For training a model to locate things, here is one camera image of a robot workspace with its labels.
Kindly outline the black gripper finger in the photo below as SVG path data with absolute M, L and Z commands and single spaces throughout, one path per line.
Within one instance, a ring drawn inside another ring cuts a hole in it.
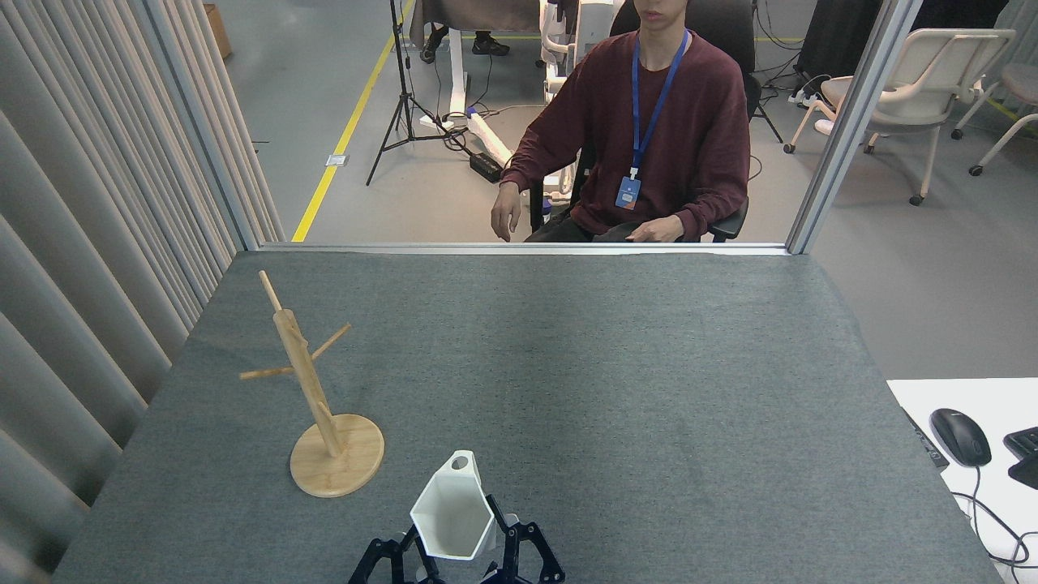
M 537 522 L 522 522 L 516 515 L 501 513 L 493 495 L 485 495 L 486 502 L 495 517 L 498 528 L 506 536 L 503 564 L 491 562 L 483 575 L 485 583 L 564 583 L 566 573 L 561 568 L 555 553 Z M 530 541 L 540 555 L 542 568 L 535 581 L 519 576 L 520 547 L 523 541 Z
M 371 574 L 382 560 L 390 561 L 392 583 L 411 583 L 405 579 L 404 571 L 404 555 L 411 548 L 418 551 L 420 564 L 425 569 L 425 576 L 413 583 L 444 583 L 444 578 L 440 576 L 435 559 L 427 553 L 422 536 L 418 534 L 415 525 L 412 525 L 400 540 L 373 539 L 368 543 L 367 550 L 349 577 L 349 583 L 368 583 Z

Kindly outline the person's right hand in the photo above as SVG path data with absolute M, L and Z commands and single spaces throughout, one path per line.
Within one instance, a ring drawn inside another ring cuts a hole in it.
M 491 230 L 495 237 L 509 243 L 521 218 L 521 192 L 518 185 L 512 180 L 501 182 L 491 208 Z

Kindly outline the person's left hand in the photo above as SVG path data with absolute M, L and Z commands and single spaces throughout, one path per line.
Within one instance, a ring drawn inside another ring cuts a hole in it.
M 630 243 L 674 243 L 684 237 L 682 219 L 670 215 L 641 223 L 625 239 Z

